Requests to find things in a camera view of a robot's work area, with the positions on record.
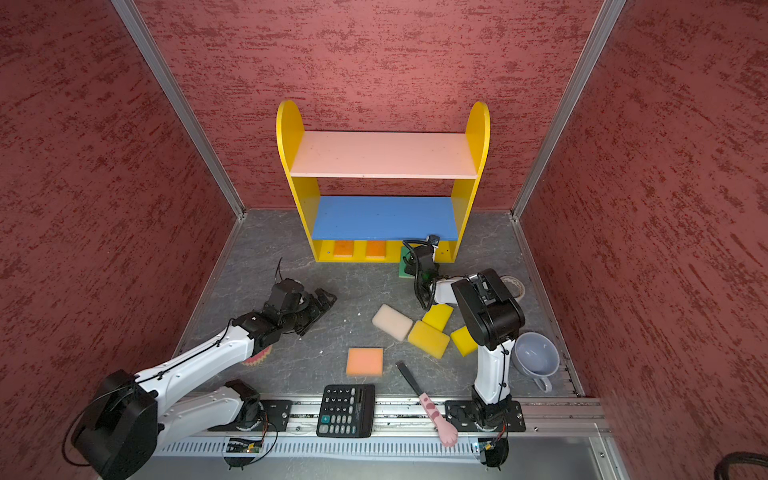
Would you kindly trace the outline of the green scrub sponge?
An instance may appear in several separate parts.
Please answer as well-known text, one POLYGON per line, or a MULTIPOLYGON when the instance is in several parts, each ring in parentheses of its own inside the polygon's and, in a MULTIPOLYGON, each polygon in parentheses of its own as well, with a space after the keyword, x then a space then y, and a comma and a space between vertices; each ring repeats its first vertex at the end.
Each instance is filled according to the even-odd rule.
POLYGON ((407 271, 408 264, 406 260, 410 256, 410 251, 406 246, 402 246, 400 250, 400 261, 398 264, 398 277, 401 279, 412 279, 413 275, 407 271))

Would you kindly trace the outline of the pale pink sponge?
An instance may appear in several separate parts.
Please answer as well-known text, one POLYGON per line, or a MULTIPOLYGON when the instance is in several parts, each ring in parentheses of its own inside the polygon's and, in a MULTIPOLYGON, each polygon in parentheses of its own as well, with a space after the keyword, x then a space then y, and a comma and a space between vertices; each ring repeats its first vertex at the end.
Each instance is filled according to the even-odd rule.
POLYGON ((383 304, 373 316, 372 324, 395 340, 402 342, 410 333, 414 321, 391 306, 383 304))

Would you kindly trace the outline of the yellow orange scrub sponge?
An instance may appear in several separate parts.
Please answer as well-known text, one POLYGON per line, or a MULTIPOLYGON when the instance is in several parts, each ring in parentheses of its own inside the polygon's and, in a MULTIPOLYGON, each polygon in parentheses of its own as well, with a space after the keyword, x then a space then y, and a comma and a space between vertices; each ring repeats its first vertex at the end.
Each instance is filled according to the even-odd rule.
POLYGON ((334 242, 334 258, 352 258, 354 256, 355 242, 352 240, 336 240, 334 242))

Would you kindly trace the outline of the peach orange sponge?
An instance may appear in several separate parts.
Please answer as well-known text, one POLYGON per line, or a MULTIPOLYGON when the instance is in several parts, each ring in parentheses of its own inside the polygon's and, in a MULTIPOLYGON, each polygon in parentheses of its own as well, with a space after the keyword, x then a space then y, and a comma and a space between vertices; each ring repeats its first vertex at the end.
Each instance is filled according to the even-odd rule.
POLYGON ((349 377, 381 377, 384 350, 380 347, 353 347, 348 351, 346 375, 349 377))

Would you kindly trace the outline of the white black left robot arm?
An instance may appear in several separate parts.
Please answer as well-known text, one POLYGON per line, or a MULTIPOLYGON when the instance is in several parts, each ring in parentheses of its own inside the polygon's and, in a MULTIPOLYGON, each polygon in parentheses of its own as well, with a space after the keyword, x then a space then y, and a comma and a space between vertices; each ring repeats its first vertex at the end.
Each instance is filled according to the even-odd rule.
POLYGON ((74 448, 82 466, 102 479, 127 479, 163 447, 212 427, 264 433, 269 428, 259 393, 241 380, 191 393, 229 367, 256 364, 286 333, 304 335, 337 298, 307 292, 292 279, 278 282, 259 311, 229 320, 197 347, 155 367, 130 374, 117 370, 77 414, 62 448, 74 448))

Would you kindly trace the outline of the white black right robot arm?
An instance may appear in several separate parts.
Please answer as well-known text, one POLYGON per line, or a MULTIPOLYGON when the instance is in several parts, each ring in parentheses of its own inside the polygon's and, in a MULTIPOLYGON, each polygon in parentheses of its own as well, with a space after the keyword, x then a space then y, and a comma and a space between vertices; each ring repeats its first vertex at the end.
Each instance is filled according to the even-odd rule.
POLYGON ((414 294, 423 310, 438 304, 458 307, 470 338, 479 346, 469 416, 479 428, 495 431, 514 416, 508 377, 512 347, 525 316, 494 269, 441 276, 436 262, 438 242, 436 236, 405 240, 404 272, 413 277, 414 294))

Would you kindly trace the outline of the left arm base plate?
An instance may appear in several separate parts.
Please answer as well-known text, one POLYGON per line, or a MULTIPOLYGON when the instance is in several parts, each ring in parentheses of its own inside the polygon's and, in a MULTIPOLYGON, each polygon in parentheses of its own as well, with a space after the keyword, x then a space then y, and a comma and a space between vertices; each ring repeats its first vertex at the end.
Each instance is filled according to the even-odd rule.
POLYGON ((292 407, 293 402, 290 400, 248 400, 227 428, 256 432, 272 426, 278 431, 285 431, 292 407))

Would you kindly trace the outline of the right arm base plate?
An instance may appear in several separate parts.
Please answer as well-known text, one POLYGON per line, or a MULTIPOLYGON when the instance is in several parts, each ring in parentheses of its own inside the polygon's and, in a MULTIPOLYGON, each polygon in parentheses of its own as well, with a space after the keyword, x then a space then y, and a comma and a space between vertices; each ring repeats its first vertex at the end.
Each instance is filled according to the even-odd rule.
POLYGON ((521 404, 513 400, 493 405, 481 401, 448 400, 445 417, 459 432, 500 433, 503 427, 512 433, 526 431, 521 404))

